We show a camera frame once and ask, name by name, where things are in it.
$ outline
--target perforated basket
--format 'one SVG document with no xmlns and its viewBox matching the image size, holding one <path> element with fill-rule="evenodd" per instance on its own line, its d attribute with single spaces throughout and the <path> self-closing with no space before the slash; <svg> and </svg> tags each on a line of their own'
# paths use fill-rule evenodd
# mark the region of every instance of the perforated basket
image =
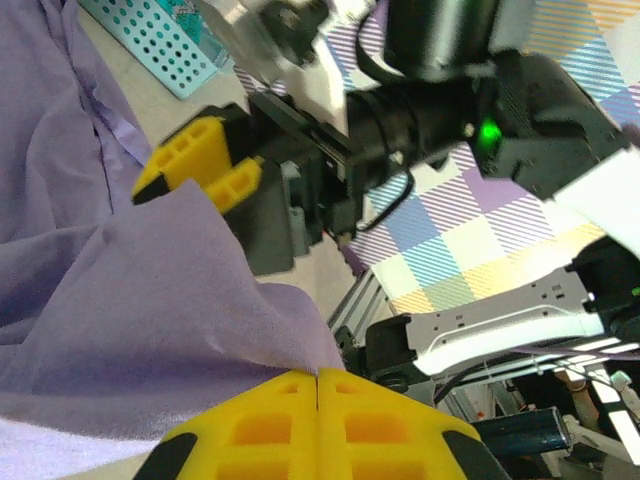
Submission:
<svg viewBox="0 0 640 480">
<path fill-rule="evenodd" d="M 220 71 L 228 56 L 209 58 L 154 0 L 80 0 L 80 5 L 178 98 Z"/>
</svg>

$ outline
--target white robot part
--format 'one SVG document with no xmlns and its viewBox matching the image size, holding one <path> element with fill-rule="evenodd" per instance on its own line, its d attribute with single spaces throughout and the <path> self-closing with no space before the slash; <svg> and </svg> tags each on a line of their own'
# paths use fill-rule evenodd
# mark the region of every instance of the white robot part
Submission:
<svg viewBox="0 0 640 480">
<path fill-rule="evenodd" d="M 582 214 L 640 258 L 640 149 L 618 150 L 556 193 L 554 200 Z"/>
</svg>

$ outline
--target purple cloth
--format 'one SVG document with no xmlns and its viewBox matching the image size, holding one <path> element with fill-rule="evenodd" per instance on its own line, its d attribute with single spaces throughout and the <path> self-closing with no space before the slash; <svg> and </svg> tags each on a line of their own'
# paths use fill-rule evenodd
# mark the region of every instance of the purple cloth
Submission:
<svg viewBox="0 0 640 480">
<path fill-rule="evenodd" d="M 285 370 L 341 368 L 310 298 L 256 282 L 194 183 L 130 205 L 150 150 L 75 1 L 2 11 L 0 476 L 113 461 Z"/>
</svg>

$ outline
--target checkered mat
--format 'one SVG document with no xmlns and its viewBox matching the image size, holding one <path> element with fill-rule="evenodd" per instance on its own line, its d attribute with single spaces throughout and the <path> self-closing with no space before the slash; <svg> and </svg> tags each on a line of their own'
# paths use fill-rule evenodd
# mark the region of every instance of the checkered mat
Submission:
<svg viewBox="0 0 640 480">
<path fill-rule="evenodd" d="M 365 26 L 365 49 L 379 55 L 383 9 Z M 346 89 L 370 80 L 356 65 L 356 27 L 329 35 Z M 530 51 L 548 55 L 621 124 L 640 124 L 640 0 L 538 0 Z M 249 91 L 261 86 L 243 72 Z M 411 197 L 350 248 L 371 267 L 399 311 L 459 306 L 532 281 L 565 264 L 602 232 L 557 205 L 546 205 L 506 181 L 485 181 L 468 148 L 441 172 L 415 171 Z M 403 189 L 397 177 L 369 195 L 375 215 Z"/>
</svg>

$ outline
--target striped pattern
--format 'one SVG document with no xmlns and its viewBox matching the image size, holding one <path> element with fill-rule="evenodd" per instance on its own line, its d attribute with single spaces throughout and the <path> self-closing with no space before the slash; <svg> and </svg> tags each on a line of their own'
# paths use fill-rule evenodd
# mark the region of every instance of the striped pattern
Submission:
<svg viewBox="0 0 640 480">
<path fill-rule="evenodd" d="M 510 253 L 553 236 L 537 199 L 527 196 L 485 215 L 496 238 Z"/>
<path fill-rule="evenodd" d="M 626 88 L 601 36 L 567 54 L 560 64 L 596 100 L 603 100 Z"/>
<path fill-rule="evenodd" d="M 359 234 L 349 247 L 367 266 L 380 263 L 399 252 L 389 230 L 384 225 L 378 226 L 371 232 Z"/>
<path fill-rule="evenodd" d="M 471 149 L 467 146 L 461 146 L 453 150 L 450 154 L 450 161 L 455 162 L 456 166 L 461 172 L 469 170 L 470 168 L 476 168 L 476 160 L 473 158 Z"/>
<path fill-rule="evenodd" d="M 462 275 L 454 275 L 422 290 L 436 311 L 459 307 L 475 300 Z"/>
<path fill-rule="evenodd" d="M 341 25 L 327 35 L 329 43 L 337 54 L 338 63 L 347 71 L 358 68 L 355 49 L 357 32 L 357 25 Z M 360 43 L 365 52 L 371 56 L 375 57 L 382 51 L 384 46 L 383 32 L 375 18 L 369 19 L 362 28 Z"/>
<path fill-rule="evenodd" d="M 626 123 L 640 124 L 640 103 L 638 98 L 640 97 L 638 96 L 637 87 L 635 92 L 632 87 L 629 87 L 605 98 L 600 102 L 600 105 L 620 125 Z"/>
<path fill-rule="evenodd" d="M 427 287 L 460 273 L 442 237 L 434 238 L 402 252 L 421 287 Z"/>
<path fill-rule="evenodd" d="M 585 2 L 538 0 L 528 48 L 557 59 L 600 33 Z"/>
<path fill-rule="evenodd" d="M 376 212 L 381 212 L 404 191 L 407 177 L 404 174 L 396 175 L 387 183 L 369 193 L 369 200 Z"/>
<path fill-rule="evenodd" d="M 640 11 L 639 0 L 589 1 L 589 10 L 603 30 L 615 28 Z"/>
<path fill-rule="evenodd" d="M 398 313 L 431 313 L 435 310 L 422 290 L 395 298 L 391 304 Z"/>
<path fill-rule="evenodd" d="M 462 177 L 456 177 L 420 196 L 433 224 L 444 233 L 481 214 L 473 193 Z"/>
<path fill-rule="evenodd" d="M 476 298 L 497 295 L 524 283 L 507 257 L 467 270 L 463 276 Z"/>
</svg>

